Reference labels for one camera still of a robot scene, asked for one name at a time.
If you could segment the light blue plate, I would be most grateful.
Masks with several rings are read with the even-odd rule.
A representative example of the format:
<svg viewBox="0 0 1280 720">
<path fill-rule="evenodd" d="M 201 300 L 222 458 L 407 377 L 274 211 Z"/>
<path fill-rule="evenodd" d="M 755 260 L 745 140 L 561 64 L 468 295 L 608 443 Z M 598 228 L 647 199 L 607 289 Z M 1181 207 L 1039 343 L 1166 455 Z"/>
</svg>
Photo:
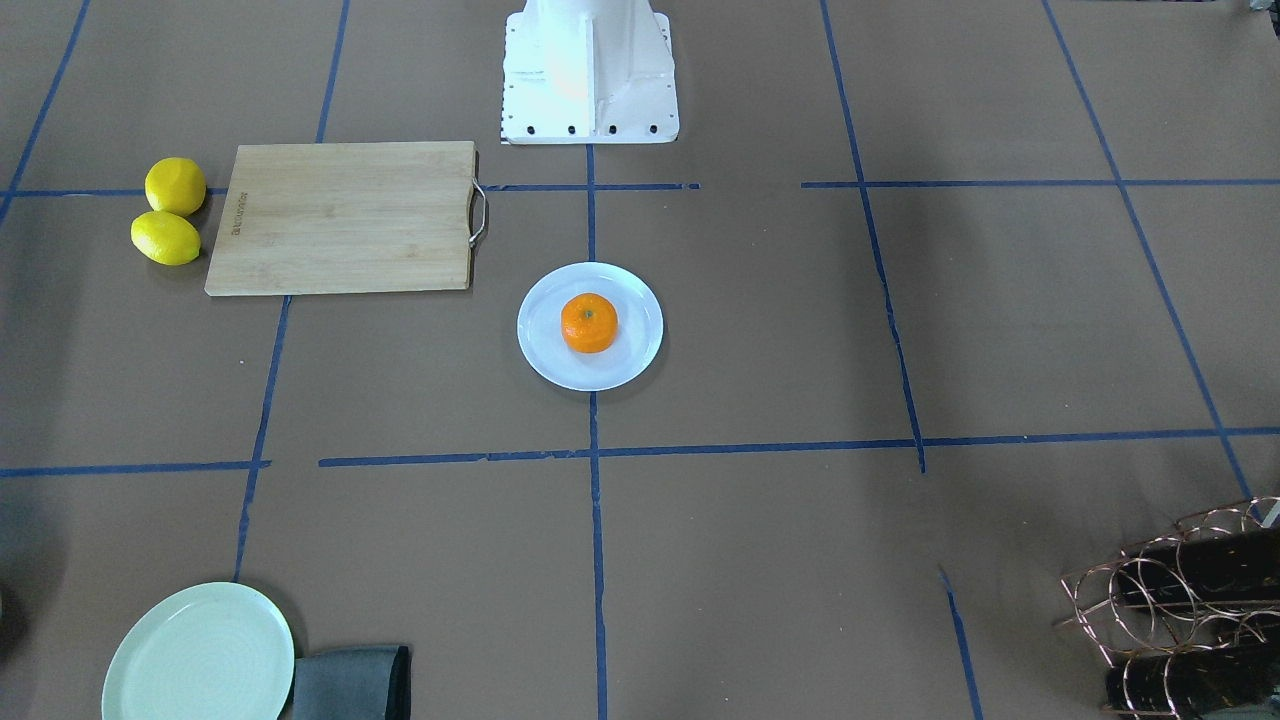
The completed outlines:
<svg viewBox="0 0 1280 720">
<path fill-rule="evenodd" d="M 611 345 L 594 354 L 571 348 L 562 332 L 562 310 L 582 293 L 609 301 L 620 320 Z M 530 366 L 553 384 L 584 392 L 613 389 L 644 373 L 664 329 L 650 287 L 607 263 L 575 263 L 548 273 L 525 295 L 517 315 L 518 346 Z"/>
</svg>

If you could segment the orange fruit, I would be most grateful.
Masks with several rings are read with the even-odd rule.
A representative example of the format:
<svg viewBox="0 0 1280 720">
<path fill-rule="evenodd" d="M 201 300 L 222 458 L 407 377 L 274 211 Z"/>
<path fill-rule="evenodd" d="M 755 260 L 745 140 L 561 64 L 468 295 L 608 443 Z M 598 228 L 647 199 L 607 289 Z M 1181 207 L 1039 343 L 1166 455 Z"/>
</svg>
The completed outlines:
<svg viewBox="0 0 1280 720">
<path fill-rule="evenodd" d="M 559 311 L 559 332 L 566 347 L 576 354 L 608 350 L 620 332 L 616 306 L 599 293 L 579 293 Z"/>
</svg>

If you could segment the light green plate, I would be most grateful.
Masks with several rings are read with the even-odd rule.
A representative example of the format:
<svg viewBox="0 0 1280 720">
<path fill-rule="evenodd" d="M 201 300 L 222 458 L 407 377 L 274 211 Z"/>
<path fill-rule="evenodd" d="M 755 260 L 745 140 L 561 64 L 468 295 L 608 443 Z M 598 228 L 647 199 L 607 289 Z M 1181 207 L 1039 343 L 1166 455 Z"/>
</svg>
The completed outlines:
<svg viewBox="0 0 1280 720">
<path fill-rule="evenodd" d="M 104 719 L 276 719 L 294 642 L 282 611 L 233 582 L 192 585 L 151 607 L 109 664 Z"/>
</svg>

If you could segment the bamboo cutting board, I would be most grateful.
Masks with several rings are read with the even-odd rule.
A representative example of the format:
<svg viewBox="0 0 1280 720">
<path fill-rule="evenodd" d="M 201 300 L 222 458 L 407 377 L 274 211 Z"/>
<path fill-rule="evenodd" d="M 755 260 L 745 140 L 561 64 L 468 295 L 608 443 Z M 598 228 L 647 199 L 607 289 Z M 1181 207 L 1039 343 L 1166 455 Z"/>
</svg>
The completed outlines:
<svg viewBox="0 0 1280 720">
<path fill-rule="evenodd" d="M 472 141 L 237 149 L 212 297 L 463 291 L 486 231 Z"/>
</svg>

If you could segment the grey folded cloth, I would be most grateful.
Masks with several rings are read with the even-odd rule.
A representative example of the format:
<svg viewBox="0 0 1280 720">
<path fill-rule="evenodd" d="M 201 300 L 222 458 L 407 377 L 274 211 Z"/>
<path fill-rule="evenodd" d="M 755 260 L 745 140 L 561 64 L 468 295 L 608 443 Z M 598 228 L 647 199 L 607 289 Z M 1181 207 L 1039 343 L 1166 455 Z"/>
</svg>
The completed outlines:
<svg viewBox="0 0 1280 720">
<path fill-rule="evenodd" d="M 293 719 L 408 719 L 411 648 L 369 644 L 329 650 L 294 664 Z"/>
</svg>

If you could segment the yellow lemon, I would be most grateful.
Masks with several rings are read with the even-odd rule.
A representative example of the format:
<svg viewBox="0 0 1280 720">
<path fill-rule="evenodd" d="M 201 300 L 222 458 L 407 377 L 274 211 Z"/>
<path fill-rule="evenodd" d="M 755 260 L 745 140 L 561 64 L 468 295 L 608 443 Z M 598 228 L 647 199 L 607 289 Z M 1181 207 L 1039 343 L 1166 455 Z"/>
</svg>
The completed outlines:
<svg viewBox="0 0 1280 720">
<path fill-rule="evenodd" d="M 170 211 L 146 211 L 131 223 L 131 241 L 147 259 L 179 266 L 198 258 L 202 242 L 195 225 Z"/>
<path fill-rule="evenodd" d="M 164 158 L 147 170 L 143 195 L 154 211 L 191 217 L 209 193 L 204 170 L 191 158 Z"/>
</svg>

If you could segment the dark wine bottle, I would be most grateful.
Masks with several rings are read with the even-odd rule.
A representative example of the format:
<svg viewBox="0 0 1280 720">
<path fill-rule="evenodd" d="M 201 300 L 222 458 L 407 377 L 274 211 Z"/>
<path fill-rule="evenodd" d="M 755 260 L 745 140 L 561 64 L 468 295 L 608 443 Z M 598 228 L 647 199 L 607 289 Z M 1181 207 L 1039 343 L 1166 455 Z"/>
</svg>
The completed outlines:
<svg viewBox="0 0 1280 720">
<path fill-rule="evenodd" d="M 1279 530 L 1274 527 L 1144 550 L 1120 565 L 1114 579 L 1117 598 L 1132 607 L 1276 603 Z"/>
<path fill-rule="evenodd" d="M 1105 679 L 1110 710 L 1126 719 L 1276 719 L 1275 644 L 1130 659 Z"/>
</svg>

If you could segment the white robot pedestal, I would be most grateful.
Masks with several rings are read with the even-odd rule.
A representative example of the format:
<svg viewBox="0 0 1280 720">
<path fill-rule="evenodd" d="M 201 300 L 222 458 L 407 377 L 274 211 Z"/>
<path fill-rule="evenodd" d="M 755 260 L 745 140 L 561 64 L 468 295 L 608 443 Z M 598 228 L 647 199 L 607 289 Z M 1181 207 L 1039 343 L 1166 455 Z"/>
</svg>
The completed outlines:
<svg viewBox="0 0 1280 720">
<path fill-rule="evenodd" d="M 504 23 L 500 141 L 672 143 L 669 18 L 649 1 L 527 1 Z"/>
</svg>

